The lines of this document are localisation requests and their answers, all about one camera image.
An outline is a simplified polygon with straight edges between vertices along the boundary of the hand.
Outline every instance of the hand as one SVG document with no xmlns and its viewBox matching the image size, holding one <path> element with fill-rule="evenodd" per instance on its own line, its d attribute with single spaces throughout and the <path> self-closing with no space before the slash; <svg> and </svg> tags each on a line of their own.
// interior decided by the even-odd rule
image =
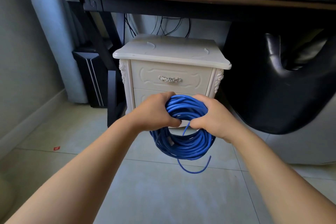
<svg viewBox="0 0 336 224">
<path fill-rule="evenodd" d="M 190 126 L 195 129 L 203 128 L 215 137 L 231 143 L 237 134 L 245 127 L 216 99 L 197 94 L 195 99 L 202 101 L 208 108 L 208 113 L 203 117 L 190 121 Z"/>
<path fill-rule="evenodd" d="M 181 125 L 181 120 L 171 117 L 165 107 L 173 95 L 174 92 L 151 95 L 128 115 L 133 118 L 133 122 L 141 131 L 178 127 Z"/>
</svg>

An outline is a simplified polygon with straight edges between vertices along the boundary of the nightstand top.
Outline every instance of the nightstand top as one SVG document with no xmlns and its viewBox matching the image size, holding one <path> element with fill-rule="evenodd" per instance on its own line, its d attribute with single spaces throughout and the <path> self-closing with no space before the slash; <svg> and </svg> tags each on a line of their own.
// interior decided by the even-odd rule
<svg viewBox="0 0 336 224">
<path fill-rule="evenodd" d="M 231 69 L 214 40 L 163 35 L 137 35 L 113 53 L 116 59 Z"/>
</svg>

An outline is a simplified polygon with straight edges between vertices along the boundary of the drawer front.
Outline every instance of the drawer front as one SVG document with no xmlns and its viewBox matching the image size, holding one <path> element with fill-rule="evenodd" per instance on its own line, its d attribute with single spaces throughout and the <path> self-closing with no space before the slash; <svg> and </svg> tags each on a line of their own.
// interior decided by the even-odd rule
<svg viewBox="0 0 336 224">
<path fill-rule="evenodd" d="M 150 95 L 163 93 L 164 91 L 157 90 L 142 90 L 142 89 L 133 89 L 134 90 L 134 102 L 135 107 L 138 107 L 144 100 L 146 100 Z M 188 95 L 193 96 L 191 94 L 181 94 L 176 93 L 176 95 Z"/>
<path fill-rule="evenodd" d="M 204 94 L 207 91 L 212 68 L 171 63 L 131 60 L 133 88 L 174 91 L 184 94 Z M 175 83 L 158 77 L 181 78 Z"/>
</svg>

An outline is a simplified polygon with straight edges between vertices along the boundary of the black desk frame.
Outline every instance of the black desk frame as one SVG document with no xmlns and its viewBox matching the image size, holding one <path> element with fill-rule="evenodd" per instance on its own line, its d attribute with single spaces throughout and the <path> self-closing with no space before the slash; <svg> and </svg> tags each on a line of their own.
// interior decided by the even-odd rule
<svg viewBox="0 0 336 224">
<path fill-rule="evenodd" d="M 104 45 L 90 12 L 98 12 L 113 44 L 113 50 L 124 45 L 124 14 L 144 14 L 221 21 L 245 21 L 259 25 L 281 27 L 324 27 L 335 25 L 334 10 L 307 9 L 277 6 L 209 4 L 168 0 L 66 0 L 82 25 L 86 35 L 98 51 L 108 69 L 108 127 L 117 120 L 125 107 L 119 61 L 114 59 Z M 118 29 L 111 12 L 117 13 Z"/>
</svg>

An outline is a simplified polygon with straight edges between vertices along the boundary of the person's right hand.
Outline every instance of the person's right hand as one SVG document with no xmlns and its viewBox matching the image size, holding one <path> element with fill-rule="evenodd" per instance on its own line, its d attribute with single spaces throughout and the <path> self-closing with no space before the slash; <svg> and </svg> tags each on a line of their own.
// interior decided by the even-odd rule
<svg viewBox="0 0 336 224">
<path fill-rule="evenodd" d="M 224 139 L 228 143 L 244 130 L 245 127 L 216 99 L 197 94 L 195 99 L 203 102 L 208 108 L 208 113 L 203 117 L 190 121 L 194 129 L 203 128 L 215 137 Z"/>
</svg>

